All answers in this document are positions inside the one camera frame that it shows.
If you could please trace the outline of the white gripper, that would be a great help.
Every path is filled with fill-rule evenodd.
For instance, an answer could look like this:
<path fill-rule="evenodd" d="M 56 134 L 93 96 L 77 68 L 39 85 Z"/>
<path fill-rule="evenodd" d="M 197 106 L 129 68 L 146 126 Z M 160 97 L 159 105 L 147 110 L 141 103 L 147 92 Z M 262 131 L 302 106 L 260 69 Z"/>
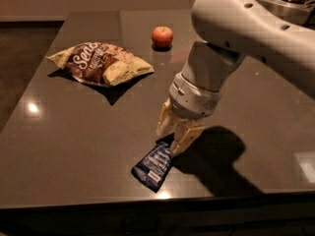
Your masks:
<path fill-rule="evenodd" d="M 219 92 L 198 88 L 187 81 L 181 73 L 175 75 L 169 89 L 169 99 L 163 104 L 157 122 L 157 136 L 163 138 L 176 125 L 170 155 L 178 156 L 200 137 L 205 130 L 201 120 L 212 115 L 221 99 Z"/>

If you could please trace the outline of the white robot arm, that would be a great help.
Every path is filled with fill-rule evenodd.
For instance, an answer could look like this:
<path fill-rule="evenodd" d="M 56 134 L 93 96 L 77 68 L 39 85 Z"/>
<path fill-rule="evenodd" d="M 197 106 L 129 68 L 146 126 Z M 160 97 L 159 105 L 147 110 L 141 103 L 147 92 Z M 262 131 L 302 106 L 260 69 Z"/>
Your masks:
<path fill-rule="evenodd" d="M 256 0 L 195 0 L 191 23 L 201 39 L 175 75 L 157 123 L 159 137 L 174 134 L 172 157 L 205 130 L 222 86 L 246 56 L 314 96 L 315 30 L 278 18 Z"/>

